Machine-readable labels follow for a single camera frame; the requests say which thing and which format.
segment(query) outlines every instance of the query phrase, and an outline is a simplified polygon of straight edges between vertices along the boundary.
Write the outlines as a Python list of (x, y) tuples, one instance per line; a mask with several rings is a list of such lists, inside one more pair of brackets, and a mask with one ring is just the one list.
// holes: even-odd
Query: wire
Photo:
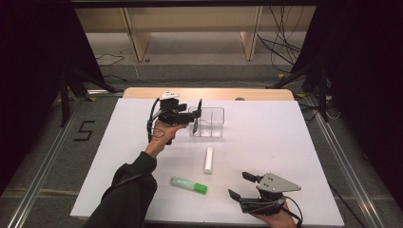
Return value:
[[(244, 82), (244, 81), (227, 81), (227, 82), (218, 82), (218, 81), (197, 81), (197, 82), (187, 82), (187, 81), (177, 81), (177, 82), (156, 82), (156, 81), (149, 81), (149, 80), (145, 80), (140, 78), (139, 76), (139, 72), (137, 71), (137, 67), (136, 65), (133, 65), (134, 69), (136, 71), (136, 78), (139, 81), (145, 82), (145, 83), (151, 83), (151, 84), (158, 84), (158, 85), (173, 85), (173, 84), (203, 84), (203, 83), (212, 83), (212, 84), (234, 84), (234, 83), (238, 83), (238, 84), (246, 84), (246, 85), (257, 85), (257, 86), (272, 86), (271, 84), (262, 84), (262, 83), (249, 83), (249, 82)], [(297, 84), (297, 83), (301, 83), (302, 81), (298, 81), (298, 82), (294, 82), (294, 83), (290, 83), (288, 85), (292, 85), (292, 84)]]
[(250, 211), (245, 211), (243, 213), (247, 213), (247, 214), (253, 214), (257, 211), (261, 211), (263, 209), (269, 208), (269, 207), (273, 207), (276, 206), (277, 203), (275, 201), (271, 201), (271, 202), (240, 202), (240, 207), (242, 207), (245, 204), (256, 204), (256, 205), (265, 205), (263, 207), (254, 209), (254, 210), (250, 210)]
[[(286, 18), (285, 18), (285, 20), (284, 20), (285, 7), (284, 7), (284, 6), (280, 7), (280, 18), (279, 18), (279, 20), (278, 20), (278, 18), (276, 17), (276, 15), (273, 13), (272, 7), (269, 7), (269, 9), (270, 9), (270, 11), (271, 11), (271, 13), (272, 13), (272, 15), (273, 15), (273, 18), (274, 18), (274, 20), (275, 20), (275, 22), (276, 22), (276, 26), (277, 26), (277, 28), (278, 28), (278, 31), (276, 32), (276, 39), (275, 39), (275, 41), (273, 42), (273, 41), (263, 40), (261, 37), (259, 37), (260, 40), (262, 41), (262, 43), (266, 46), (266, 48), (268, 48), (268, 49), (271, 51), (270, 60), (271, 60), (271, 64), (273, 65), (273, 67), (274, 67), (276, 70), (279, 70), (279, 71), (281, 71), (281, 72), (286, 72), (286, 73), (290, 73), (290, 72), (285, 71), (285, 70), (282, 70), (282, 69), (278, 68), (278, 67), (275, 65), (275, 63), (274, 63), (275, 58), (274, 58), (274, 56), (273, 56), (273, 53), (275, 53), (277, 56), (279, 56), (280, 58), (282, 58), (283, 60), (285, 60), (287, 63), (289, 63), (289, 64), (291, 64), (291, 65), (293, 65), (293, 64), (294, 64), (294, 61), (297, 59), (297, 56), (296, 56), (296, 54), (294, 53), (294, 51), (296, 51), (296, 47), (290, 45), (290, 44), (288, 43), (288, 39), (293, 35), (293, 33), (295, 32), (295, 30), (297, 29), (297, 26), (299, 25), (299, 22), (300, 22), (300, 18), (302, 17), (302, 13), (303, 13), (304, 7), (302, 7), (302, 9), (301, 9), (301, 11), (300, 11), (299, 18), (297, 19), (297, 23), (296, 23), (295, 26), (293, 27), (291, 34), (288, 35), (288, 37), (286, 37), (286, 36), (285, 36), (285, 25), (286, 25), (286, 23), (288, 22), (288, 17), (289, 17), (289, 14), (290, 14), (292, 8), (293, 8), (293, 7), (291, 7), (291, 8), (288, 9)], [(281, 41), (283, 42), (283, 44), (279, 44), (279, 43), (277, 42), (278, 39), (281, 40)], [(268, 47), (267, 44), (264, 43), (264, 41), (272, 43), (272, 44), (273, 44), (272, 47)], [(280, 45), (280, 46), (281, 46), (278, 51), (275, 51), (275, 45)], [(288, 54), (288, 57), (289, 57), (288, 60), (286, 60), (284, 56), (282, 56), (282, 55), (280, 55), (280, 54), (278, 53), (278, 52), (279, 52), (280, 50), (282, 50), (283, 48), (286, 48), (286, 51), (287, 51), (287, 54)]]
[(358, 221), (358, 223), (365, 228), (364, 223), (361, 221), (361, 219), (359, 219), (358, 215), (353, 211), (353, 209), (350, 207), (350, 205), (347, 203), (346, 200), (344, 200), (343, 197), (341, 197), (341, 195), (336, 191), (336, 189), (332, 186), (332, 184), (330, 184), (328, 182), (330, 188), (332, 189), (332, 191), (334, 191), (336, 193), (336, 195), (340, 198), (340, 200), (344, 203), (344, 205), (347, 207), (347, 209), (353, 214), (353, 216), (355, 217), (355, 219)]
[(117, 78), (117, 79), (120, 79), (120, 80), (122, 80), (122, 81), (124, 81), (124, 82), (127, 82), (127, 81), (128, 81), (127, 79), (124, 79), (124, 78), (118, 77), (118, 76), (113, 75), (113, 74), (104, 75), (104, 78), (106, 78), (106, 77), (113, 77), (113, 78)]
[(311, 117), (311, 119), (304, 119), (305, 121), (307, 121), (308, 123), (307, 123), (307, 125), (309, 125), (309, 123), (315, 118), (315, 116), (317, 115), (317, 113), (319, 112), (319, 110), (317, 110), (315, 113), (314, 113), (314, 116), (313, 117)]
[(146, 125), (146, 128), (147, 128), (147, 137), (148, 137), (148, 142), (150, 143), (151, 142), (151, 138), (152, 138), (152, 133), (151, 133), (151, 130), (153, 129), (152, 128), (152, 123), (153, 123), (153, 114), (154, 114), (154, 109), (155, 109), (155, 106), (157, 105), (157, 102), (159, 102), (160, 101), (160, 98), (157, 98), (156, 100), (155, 100), (155, 102), (154, 102), (154, 104), (152, 105), (152, 107), (151, 107), (151, 112), (150, 112), (150, 117), (148, 118), (148, 121), (147, 121), (147, 125)]
[(319, 106), (310, 106), (310, 105), (307, 105), (307, 104), (300, 104), (300, 103), (298, 103), (300, 106), (305, 106), (305, 107), (308, 107), (307, 109), (310, 109), (310, 110), (314, 110), (315, 108), (319, 108)]
[(337, 116), (332, 116), (327, 110), (326, 110), (326, 115), (330, 118), (330, 119), (332, 119), (332, 120), (337, 120), (339, 117), (340, 117), (340, 114), (341, 114), (341, 112), (338, 112), (338, 114), (337, 114)]
[(116, 63), (118, 63), (118, 62), (121, 62), (121, 61), (125, 58), (125, 57), (122, 56), (122, 55), (113, 55), (113, 54), (105, 53), (105, 54), (103, 54), (103, 55), (101, 55), (100, 57), (97, 57), (97, 58), (95, 58), (95, 59), (97, 59), (97, 60), (102, 60), (102, 57), (104, 57), (104, 56), (106, 56), (106, 55), (109, 55), (109, 56), (112, 56), (112, 57), (116, 57), (116, 58), (120, 58), (119, 60), (117, 60), (117, 61), (115, 61), (115, 62), (113, 62), (113, 63), (111, 63), (111, 64), (109, 64), (109, 65), (106, 65), (107, 67), (108, 67), (108, 66), (112, 66), (112, 65), (114, 65), (114, 64), (116, 64)]
[(301, 227), (302, 222), (303, 222), (303, 216), (302, 216), (301, 209), (299, 208), (299, 206), (298, 206), (298, 204), (296, 203), (295, 200), (293, 200), (293, 199), (291, 199), (289, 197), (286, 197), (286, 196), (284, 196), (284, 197), (287, 198), (288, 200), (291, 200), (296, 205), (297, 209), (299, 210), (299, 214), (301, 215), (301, 218), (299, 218), (297, 215), (295, 215), (294, 213), (290, 212), (289, 210), (285, 209), (284, 207), (281, 207), (281, 210), (283, 210), (284, 212), (286, 212), (290, 216), (296, 218), (298, 220), (297, 227)]

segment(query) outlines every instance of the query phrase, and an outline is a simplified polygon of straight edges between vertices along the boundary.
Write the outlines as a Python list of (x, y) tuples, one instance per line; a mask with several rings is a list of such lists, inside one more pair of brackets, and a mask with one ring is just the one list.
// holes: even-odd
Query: tabletop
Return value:
[[(158, 89), (131, 88), (119, 100), (72, 216), (88, 218), (110, 185), (114, 171), (122, 163), (132, 162), (146, 147), (145, 122), (155, 100), (154, 93), (161, 95)], [(186, 94), (188, 89), (194, 94)], [(260, 176), (271, 172), (302, 187), (301, 191), (284, 195), (298, 203), (305, 225), (344, 225), (297, 102), (253, 101), (253, 90), (239, 88), (170, 90), (181, 93), (181, 104), (197, 105), (197, 99), (202, 98), (205, 107), (223, 108), (225, 122), (219, 138), (192, 137), (189, 129), (181, 130), (172, 145), (160, 154), (153, 173), (159, 188), (147, 211), (146, 221), (261, 226), (262, 221), (241, 212), (239, 204), (229, 197), (228, 189), (243, 197), (256, 198), (259, 192), (255, 184), (244, 180), (241, 172)], [(257, 99), (262, 99), (264, 93), (290, 94), (287, 90), (254, 90), (259, 94)], [(129, 98), (136, 92), (148, 99)], [(211, 99), (214, 93), (217, 99)], [(234, 97), (246, 101), (234, 101)], [(208, 147), (214, 149), (213, 171), (209, 175), (203, 173)], [(207, 185), (207, 194), (173, 187), (169, 183), (173, 176)], [(293, 203), (289, 206), (298, 214)]]

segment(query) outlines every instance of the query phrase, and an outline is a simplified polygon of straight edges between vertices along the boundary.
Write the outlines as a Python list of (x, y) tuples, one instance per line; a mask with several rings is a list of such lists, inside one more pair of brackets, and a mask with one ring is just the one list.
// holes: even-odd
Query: transparent container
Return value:
[[(188, 111), (193, 112), (196, 107), (189, 107)], [(189, 135), (194, 137), (222, 137), (222, 126), (224, 125), (224, 108), (202, 107), (199, 118), (198, 130), (193, 134), (195, 123), (189, 124)]]

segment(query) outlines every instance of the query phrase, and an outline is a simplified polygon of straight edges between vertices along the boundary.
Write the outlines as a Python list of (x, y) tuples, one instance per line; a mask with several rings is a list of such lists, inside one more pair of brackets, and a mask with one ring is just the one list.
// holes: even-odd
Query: aluminum rail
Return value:
[(76, 98), (74, 101), (73, 107), (71, 108), (71, 116), (68, 119), (66, 125), (60, 128), (59, 133), (56, 136), (50, 150), (47, 153), (44, 161), (41, 164), (38, 172), (35, 175), (32, 183), (30, 184), (26, 194), (21, 199), (20, 203), (18, 204), (17, 208), (15, 209), (10, 222), (8, 224), (8, 228), (15, 228), (15, 227), (22, 227), (24, 225), (25, 220), (28, 217), (29, 211), (33, 206), (47, 176), (48, 173), (54, 164), (54, 161), (59, 154), (60, 149), (65, 142), (66, 136), (68, 131), (71, 129), (71, 123), (74, 120), (75, 114), (77, 110), (81, 107), (84, 103), (85, 98)]
[(110, 93), (104, 89), (93, 89), (87, 92), (86, 97), (123, 97), (124, 92)]
[[(318, 105), (315, 98), (312, 97), (308, 98), (308, 103), (310, 103), (312, 106)], [(355, 173), (352, 165), (347, 159), (340, 143), (338, 143), (337, 137), (329, 123), (326, 123), (320, 115), (317, 115), (317, 123), (319, 124), (326, 141), (330, 145), (338, 166), (340, 167), (344, 178), (348, 182), (353, 194), (355, 195), (355, 199), (361, 208), (368, 225), (374, 228), (386, 227), (381, 216), (377, 213), (370, 196), (362, 183), (359, 181), (358, 175)]]

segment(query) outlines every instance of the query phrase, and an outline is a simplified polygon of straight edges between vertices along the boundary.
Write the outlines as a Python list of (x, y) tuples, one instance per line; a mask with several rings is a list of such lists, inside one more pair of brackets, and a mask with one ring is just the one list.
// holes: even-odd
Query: black cable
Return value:
[(343, 197), (341, 197), (341, 195), (336, 191), (336, 189), (332, 186), (332, 184), (330, 184), (328, 182), (330, 188), (332, 189), (332, 191), (334, 191), (336, 193), (336, 195), (340, 198), (340, 200), (344, 203), (344, 205), (347, 207), (347, 209), (349, 209), (349, 211), (353, 214), (353, 216), (355, 217), (355, 219), (358, 221), (358, 223), (365, 228), (364, 223), (361, 221), (361, 219), (359, 219), (358, 215), (353, 211), (353, 209), (350, 207), (350, 205), (347, 203), (346, 200), (344, 200)]
[(113, 77), (113, 78), (117, 78), (117, 79), (120, 79), (120, 80), (122, 80), (122, 81), (124, 81), (124, 82), (127, 82), (127, 81), (128, 81), (127, 79), (124, 79), (124, 78), (118, 77), (118, 76), (113, 75), (113, 74), (104, 75), (104, 78), (106, 78), (106, 77)]
[(312, 108), (310, 108), (310, 107), (305, 107), (305, 108), (302, 108), (301, 109), (301, 112), (303, 113), (303, 112), (305, 112), (305, 111), (312, 111), (313, 109)]
[(149, 143), (151, 142), (151, 139), (152, 139), (151, 130), (152, 130), (152, 122), (154, 121), (154, 120), (152, 119), (152, 116), (153, 116), (153, 114), (154, 114), (155, 106), (157, 105), (157, 102), (159, 102), (159, 101), (160, 101), (160, 98), (157, 98), (157, 99), (155, 100), (154, 104), (152, 105), (151, 112), (150, 112), (150, 117), (148, 118), (147, 125), (146, 125), (146, 128), (147, 128), (147, 137), (148, 137), (148, 142), (149, 142)]
[(113, 54), (105, 53), (105, 54), (103, 54), (103, 55), (101, 55), (100, 57), (97, 57), (97, 58), (95, 58), (95, 59), (100, 60), (102, 57), (104, 57), (104, 56), (106, 56), (106, 55), (110, 55), (110, 56), (116, 57), (116, 58), (121, 58), (121, 59), (119, 59), (119, 60), (117, 60), (117, 61), (115, 61), (115, 62), (113, 62), (113, 63), (111, 63), (111, 64), (109, 64), (109, 65), (106, 65), (107, 67), (108, 67), (108, 66), (112, 66), (112, 65), (114, 65), (114, 64), (116, 64), (116, 63), (118, 63), (118, 62), (121, 62), (121, 61), (125, 58), (125, 57), (122, 56), (122, 55), (113, 55)]
[(283, 18), (284, 18), (284, 7), (281, 7), (281, 8), (280, 8), (280, 9), (281, 9), (281, 13), (280, 13), (280, 18), (281, 18), (281, 20), (280, 20), (280, 22), (278, 22), (278, 19), (276, 18), (275, 14), (273, 13), (273, 9), (272, 9), (271, 7), (269, 7), (269, 9), (270, 9), (270, 11), (271, 11), (271, 13), (272, 13), (272, 15), (273, 15), (273, 18), (275, 19), (276, 26), (277, 26), (277, 28), (278, 28), (278, 31), (276, 32), (276, 39), (275, 39), (274, 42), (272, 42), (272, 43), (273, 43), (272, 47), (269, 48), (270, 50), (272, 50), (272, 53), (271, 53), (271, 55), (270, 55), (270, 61), (271, 61), (271, 63), (272, 63), (273, 68), (275, 68), (276, 70), (279, 70), (279, 71), (281, 71), (281, 72), (291, 73), (291, 72), (288, 72), (288, 71), (284, 71), (284, 70), (279, 69), (279, 68), (274, 64), (274, 57), (273, 57), (273, 53), (275, 53), (277, 56), (280, 56), (282, 59), (285, 60), (285, 57), (283, 57), (282, 55), (279, 55), (276, 51), (274, 51), (274, 49), (275, 49), (275, 44), (278, 44), (277, 40), (279, 39), (279, 40), (282, 40), (282, 42), (283, 42), (283, 44), (284, 44), (284, 45), (282, 45), (282, 46), (283, 46), (283, 47), (286, 47), (286, 51), (287, 51), (288, 56), (289, 56), (289, 58), (290, 58), (290, 60), (291, 60), (291, 61), (290, 61), (290, 60), (286, 60), (286, 61), (287, 61), (290, 65), (293, 65), (293, 64), (294, 64), (294, 61), (293, 61), (293, 58), (292, 58), (291, 54), (294, 56), (295, 59), (297, 58), (297, 56), (295, 55), (293, 49), (291, 48), (290, 44), (289, 44), (288, 41), (287, 41), (288, 38), (285, 37), (285, 33), (284, 33), (284, 25), (285, 25), (285, 23), (284, 23), (284, 20), (283, 20)]
[(305, 106), (305, 107), (309, 107), (309, 109), (311, 109), (311, 110), (313, 110), (313, 109), (315, 109), (315, 108), (319, 108), (319, 106), (310, 106), (310, 105), (307, 105), (307, 104), (300, 104), (300, 103), (298, 103), (300, 106)]
[(307, 125), (309, 125), (309, 123), (317, 116), (317, 113), (319, 112), (319, 110), (318, 111), (316, 111), (315, 113), (314, 113), (314, 116), (311, 118), (311, 119), (304, 119), (305, 121), (307, 121), (308, 123), (307, 123)]
[(290, 212), (289, 210), (285, 209), (284, 207), (281, 207), (281, 210), (284, 211), (285, 213), (287, 213), (288, 215), (296, 218), (298, 220), (297, 228), (300, 228), (302, 226), (302, 222), (303, 222), (303, 216), (302, 216), (301, 209), (299, 208), (299, 206), (298, 206), (298, 204), (296, 203), (295, 200), (293, 200), (293, 199), (291, 199), (289, 197), (286, 197), (286, 196), (284, 196), (284, 197), (287, 198), (288, 200), (291, 200), (296, 205), (297, 209), (299, 210), (299, 214), (301, 215), (301, 218), (299, 218), (296, 214)]
[[(269, 42), (269, 43), (272, 43), (272, 44), (276, 44), (276, 45), (278, 45), (278, 46), (286, 47), (284, 44), (275, 43), (275, 42), (273, 42), (273, 41), (271, 41), (271, 40), (267, 40), (267, 39), (264, 39), (264, 38), (261, 38), (261, 37), (260, 37), (260, 39), (263, 40), (263, 41), (265, 41), (265, 42)], [(293, 46), (293, 45), (291, 45), (291, 44), (290, 44), (290, 49), (292, 49), (293, 51), (296, 51), (296, 52), (300, 52), (300, 48), (299, 48), (299, 47)]]
[(291, 34), (287, 37), (287, 39), (290, 38), (291, 35), (293, 35), (294, 31), (296, 31), (297, 26), (299, 25), (299, 22), (300, 22), (300, 20), (301, 20), (301, 17), (302, 17), (302, 13), (303, 13), (304, 8), (305, 8), (305, 7), (302, 6), (301, 13), (299, 14), (299, 18), (298, 18), (298, 20), (297, 20), (297, 23), (296, 23), (296, 25), (294, 26), (293, 30), (291, 31)]
[(290, 11), (291, 11), (292, 8), (293, 8), (293, 7), (291, 7), (291, 8), (288, 10), (287, 18), (286, 18), (285, 22), (283, 23), (282, 35), (283, 35), (283, 37), (284, 37), (284, 40), (285, 40), (285, 42), (286, 42), (286, 44), (287, 44), (288, 49), (289, 49), (289, 50), (291, 51), (291, 53), (293, 54), (294, 58), (297, 59), (296, 54), (293, 52), (293, 49), (291, 48), (291, 44), (288, 43), (288, 38), (291, 37), (291, 35), (294, 33), (295, 29), (297, 28), (297, 25), (299, 24), (299, 20), (300, 20), (300, 17), (301, 17), (301, 15), (302, 15), (302, 12), (303, 12), (303, 8), (302, 8), (301, 14), (299, 15), (298, 21), (297, 21), (296, 25), (295, 25), (294, 28), (293, 28), (293, 31), (291, 32), (291, 34), (290, 34), (288, 37), (285, 37), (285, 27), (284, 27), (284, 26), (285, 26), (285, 24), (286, 24), (287, 21), (288, 21), (288, 15), (290, 14)]
[(263, 209), (276, 206), (276, 203), (274, 201), (271, 201), (271, 202), (240, 202), (240, 207), (247, 205), (247, 204), (263, 205), (263, 207), (260, 207), (258, 209), (245, 211), (244, 213), (247, 213), (247, 214), (253, 214), (257, 211), (261, 211)]
[(263, 39), (258, 35), (259, 39), (261, 40), (261, 42), (263, 43), (263, 45), (269, 49), (270, 51), (274, 52), (278, 57), (280, 57), (281, 59), (285, 60), (287, 63), (289, 63), (290, 65), (293, 65), (293, 62), (287, 60), (285, 57), (283, 57), (280, 53), (276, 52), (274, 49), (272, 49), (271, 47), (269, 47), (266, 43), (264, 43)]
[(287, 24), (287, 22), (288, 22), (288, 16), (290, 16), (290, 12), (291, 12), (292, 9), (293, 9), (293, 6), (290, 6), (290, 9), (288, 9), (288, 12), (287, 12), (287, 16), (285, 17), (285, 22), (284, 22), (284, 24)]

